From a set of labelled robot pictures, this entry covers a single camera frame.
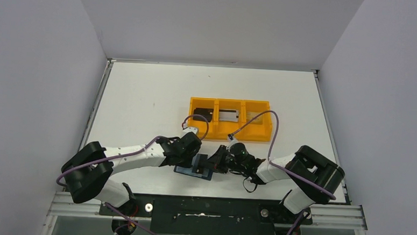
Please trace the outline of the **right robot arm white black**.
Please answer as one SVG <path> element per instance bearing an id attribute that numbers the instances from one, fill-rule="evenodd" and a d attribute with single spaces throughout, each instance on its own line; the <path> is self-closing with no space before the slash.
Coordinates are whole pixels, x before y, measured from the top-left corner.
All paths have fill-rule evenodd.
<path id="1" fill-rule="evenodd" d="M 243 143 L 222 145 L 202 163 L 213 172 L 242 176 L 256 187 L 274 181 L 292 180 L 296 186 L 281 201 L 291 214 L 298 214 L 313 204 L 328 204 L 345 177 L 345 171 L 310 146 L 274 160 L 251 155 Z"/>

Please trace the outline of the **grey chip credit card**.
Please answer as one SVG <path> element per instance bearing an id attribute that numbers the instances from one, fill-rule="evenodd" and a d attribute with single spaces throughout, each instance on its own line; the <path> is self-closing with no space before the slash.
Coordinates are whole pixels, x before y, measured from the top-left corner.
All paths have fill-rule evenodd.
<path id="1" fill-rule="evenodd" d="M 208 159 L 207 154 L 197 154 L 192 163 L 192 171 L 197 174 L 205 174 L 208 173 L 208 169 L 206 168 L 206 161 Z"/>

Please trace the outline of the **blue leather card holder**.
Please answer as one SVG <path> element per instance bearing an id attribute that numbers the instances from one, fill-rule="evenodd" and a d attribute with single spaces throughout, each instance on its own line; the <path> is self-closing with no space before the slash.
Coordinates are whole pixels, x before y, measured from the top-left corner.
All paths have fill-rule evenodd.
<path id="1" fill-rule="evenodd" d="M 209 169 L 207 173 L 201 175 L 201 174 L 194 173 L 192 171 L 192 166 L 189 167 L 189 168 L 181 167 L 181 166 L 175 166 L 173 171 L 178 173 L 178 174 L 183 174 L 183 175 L 186 175 L 186 176 L 196 177 L 198 179 L 204 179 L 204 180 L 207 180 L 207 181 L 210 181 L 213 177 L 213 171 L 212 170 Z"/>

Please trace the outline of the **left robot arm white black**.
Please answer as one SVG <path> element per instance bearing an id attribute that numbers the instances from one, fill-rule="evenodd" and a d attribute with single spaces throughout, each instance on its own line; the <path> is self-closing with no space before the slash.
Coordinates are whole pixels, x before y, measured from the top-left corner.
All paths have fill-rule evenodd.
<path id="1" fill-rule="evenodd" d="M 129 147 L 104 147 L 92 141 L 62 166 L 56 182 L 69 190 L 76 204 L 96 199 L 119 208 L 134 196 L 129 185 L 111 176 L 143 167 L 191 163 L 201 145 L 202 140 L 191 131 L 182 137 L 156 136 L 148 144 Z"/>

